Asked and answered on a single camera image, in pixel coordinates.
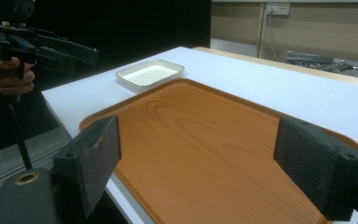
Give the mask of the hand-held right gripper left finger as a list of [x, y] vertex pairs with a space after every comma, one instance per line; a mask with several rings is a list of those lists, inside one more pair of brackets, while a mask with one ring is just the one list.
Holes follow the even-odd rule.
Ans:
[[63, 182], [64, 216], [87, 220], [121, 159], [117, 117], [98, 119], [53, 157]]

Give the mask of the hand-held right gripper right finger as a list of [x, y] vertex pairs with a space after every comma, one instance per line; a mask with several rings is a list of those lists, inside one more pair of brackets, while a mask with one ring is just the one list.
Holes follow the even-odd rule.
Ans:
[[301, 119], [279, 121], [273, 159], [331, 221], [358, 212], [358, 151]]

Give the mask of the white rectangular dish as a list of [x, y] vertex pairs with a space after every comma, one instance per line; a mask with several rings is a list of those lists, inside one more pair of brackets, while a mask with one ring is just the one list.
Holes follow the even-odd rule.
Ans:
[[164, 60], [137, 63], [116, 73], [117, 83], [134, 92], [148, 91], [183, 75], [182, 65]]

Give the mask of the orange wooden tray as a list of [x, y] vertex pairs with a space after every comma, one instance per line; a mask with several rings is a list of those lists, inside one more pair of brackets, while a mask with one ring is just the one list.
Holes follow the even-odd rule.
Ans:
[[119, 121], [115, 173], [157, 224], [331, 224], [273, 159], [280, 113], [189, 79], [83, 119]]

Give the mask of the white wall socket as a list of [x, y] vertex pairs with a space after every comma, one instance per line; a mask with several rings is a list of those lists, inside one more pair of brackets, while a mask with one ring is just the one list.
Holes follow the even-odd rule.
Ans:
[[288, 16], [290, 12], [289, 3], [267, 3], [268, 15]]

